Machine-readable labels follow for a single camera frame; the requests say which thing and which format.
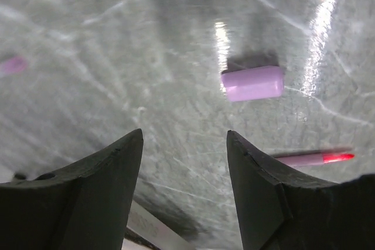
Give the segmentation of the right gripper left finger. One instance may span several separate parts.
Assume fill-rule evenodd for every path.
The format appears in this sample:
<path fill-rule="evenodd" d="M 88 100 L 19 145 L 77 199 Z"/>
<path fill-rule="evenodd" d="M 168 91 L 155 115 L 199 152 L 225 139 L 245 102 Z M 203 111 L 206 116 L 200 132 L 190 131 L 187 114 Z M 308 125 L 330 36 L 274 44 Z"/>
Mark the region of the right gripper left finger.
<path fill-rule="evenodd" d="M 1 184 L 2 249 L 121 249 L 143 150 L 136 129 L 34 180 Z"/>

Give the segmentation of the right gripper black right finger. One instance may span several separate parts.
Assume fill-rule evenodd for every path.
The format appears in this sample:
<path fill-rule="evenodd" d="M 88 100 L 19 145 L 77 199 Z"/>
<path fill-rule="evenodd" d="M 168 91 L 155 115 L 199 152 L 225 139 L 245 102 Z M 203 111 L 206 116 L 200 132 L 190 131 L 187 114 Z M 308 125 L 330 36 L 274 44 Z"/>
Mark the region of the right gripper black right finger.
<path fill-rule="evenodd" d="M 244 249 L 373 249 L 374 176 L 333 183 L 302 173 L 227 133 Z"/>

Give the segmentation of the slim pink highlighter pen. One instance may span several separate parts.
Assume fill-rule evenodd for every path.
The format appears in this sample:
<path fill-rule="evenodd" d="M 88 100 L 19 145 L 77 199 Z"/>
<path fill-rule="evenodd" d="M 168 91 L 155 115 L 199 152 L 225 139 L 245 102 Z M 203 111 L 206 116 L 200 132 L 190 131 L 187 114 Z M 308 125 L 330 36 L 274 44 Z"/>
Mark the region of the slim pink highlighter pen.
<path fill-rule="evenodd" d="M 355 158 L 355 155 L 351 153 L 314 153 L 276 157 L 278 161 L 291 167 L 320 166 L 334 162 L 347 161 L 353 158 Z"/>

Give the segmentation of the thick pink marker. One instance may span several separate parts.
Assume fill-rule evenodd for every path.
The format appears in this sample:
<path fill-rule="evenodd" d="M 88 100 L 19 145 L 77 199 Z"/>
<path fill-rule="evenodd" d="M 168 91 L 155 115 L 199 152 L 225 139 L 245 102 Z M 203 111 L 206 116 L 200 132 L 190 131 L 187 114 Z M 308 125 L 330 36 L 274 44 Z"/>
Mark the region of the thick pink marker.
<path fill-rule="evenodd" d="M 24 70 L 28 65 L 28 62 L 20 56 L 11 57 L 4 61 L 1 61 L 0 75 L 1 77 L 9 76 Z"/>

